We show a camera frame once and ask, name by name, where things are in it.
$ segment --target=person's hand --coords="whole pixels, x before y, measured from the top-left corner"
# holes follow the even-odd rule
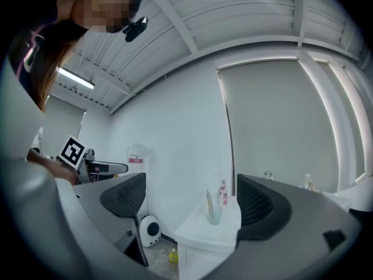
[[[74,168],[57,161],[48,161],[46,168],[55,178],[68,180],[73,186],[78,183],[78,175]]]

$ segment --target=bottle of yellow liquid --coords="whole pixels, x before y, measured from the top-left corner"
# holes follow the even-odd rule
[[[170,253],[168,254],[168,259],[170,260],[171,263],[174,263],[174,264],[178,263],[177,251],[175,248],[172,249]]]

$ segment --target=ceiling light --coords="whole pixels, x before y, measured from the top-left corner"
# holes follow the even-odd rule
[[[79,84],[82,84],[82,85],[88,87],[89,89],[93,89],[94,88],[94,84],[92,82],[84,80],[81,77],[75,75],[72,72],[67,71],[64,68],[57,68],[57,72],[59,72],[61,75],[64,75],[64,76],[66,76],[66,77],[74,80],[75,82],[77,82]]]

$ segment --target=white ceiling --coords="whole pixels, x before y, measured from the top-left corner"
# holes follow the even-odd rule
[[[93,90],[60,76],[52,92],[113,113],[159,77],[225,48],[263,41],[314,44],[364,61],[359,28],[336,0],[143,0],[147,29],[125,35],[88,31],[66,68]]]

